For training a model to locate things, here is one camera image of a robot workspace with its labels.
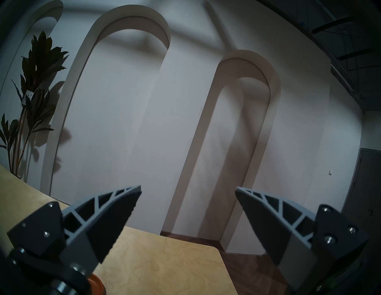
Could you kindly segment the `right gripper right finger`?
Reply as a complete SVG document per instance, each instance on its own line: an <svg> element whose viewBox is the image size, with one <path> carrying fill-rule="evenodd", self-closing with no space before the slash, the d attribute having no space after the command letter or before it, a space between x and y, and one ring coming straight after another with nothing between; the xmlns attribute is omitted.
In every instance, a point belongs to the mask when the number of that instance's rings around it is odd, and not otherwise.
<svg viewBox="0 0 381 295"><path fill-rule="evenodd" d="M369 236L330 205L313 213L243 187L235 196L287 290L350 290L363 272Z"/></svg>

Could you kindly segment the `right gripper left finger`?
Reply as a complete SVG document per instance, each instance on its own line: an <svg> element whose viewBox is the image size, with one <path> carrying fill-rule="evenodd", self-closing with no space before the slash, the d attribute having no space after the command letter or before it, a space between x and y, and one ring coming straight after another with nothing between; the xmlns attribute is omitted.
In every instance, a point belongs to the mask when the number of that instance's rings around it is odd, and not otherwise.
<svg viewBox="0 0 381 295"><path fill-rule="evenodd" d="M61 210L51 201L7 231L15 249L91 274L112 249L141 195L133 186L84 198Z"/></svg>

